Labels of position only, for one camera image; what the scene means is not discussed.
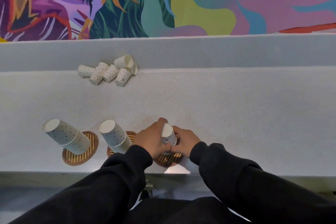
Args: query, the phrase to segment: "colorful mural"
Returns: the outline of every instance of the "colorful mural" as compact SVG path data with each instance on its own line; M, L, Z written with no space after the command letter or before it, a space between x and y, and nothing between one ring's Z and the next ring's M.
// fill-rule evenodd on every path
M0 42L336 32L336 0L0 0Z

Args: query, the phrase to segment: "black clothing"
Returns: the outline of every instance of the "black clothing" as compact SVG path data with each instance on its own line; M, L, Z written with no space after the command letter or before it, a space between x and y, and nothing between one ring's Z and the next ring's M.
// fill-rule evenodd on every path
M11 223L248 223L227 207L253 223L336 223L335 201L264 172L221 144L199 142L190 160L220 201L149 198L129 211L145 188L144 169L153 162L145 149L133 145Z

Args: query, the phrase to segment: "person's left arm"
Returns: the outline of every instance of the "person's left arm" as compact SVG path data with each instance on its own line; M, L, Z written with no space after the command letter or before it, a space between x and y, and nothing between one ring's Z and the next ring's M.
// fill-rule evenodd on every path
M113 154L99 170L11 223L119 223L146 186L144 170L170 150L161 142L165 122L160 118L136 135L125 154Z

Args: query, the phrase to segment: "hand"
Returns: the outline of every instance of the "hand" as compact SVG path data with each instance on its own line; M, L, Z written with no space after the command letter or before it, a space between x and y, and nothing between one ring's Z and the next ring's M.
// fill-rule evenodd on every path
M180 143L177 146L172 147L171 151L190 158L191 150L201 140L191 130L181 129L177 126L173 126L173 129L174 132L179 135Z
M162 128L168 121L164 118L159 118L145 130L141 130L134 138L133 145L139 145L144 148L153 159L158 158L162 153L170 151L170 144L163 144L161 141Z

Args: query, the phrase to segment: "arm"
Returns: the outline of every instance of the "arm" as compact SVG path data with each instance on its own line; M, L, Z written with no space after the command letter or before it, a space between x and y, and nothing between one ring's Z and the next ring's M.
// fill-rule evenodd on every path
M192 141L182 147L189 149L187 156L199 165L205 184L229 208L252 222L328 223L336 218L336 202L262 171L254 161L228 153L221 144L207 146L194 133L177 130L186 137L180 135L181 142Z
M125 154L115 153L103 166L36 206L12 224L119 223L146 186L144 170L170 145L163 145L160 118L142 130Z

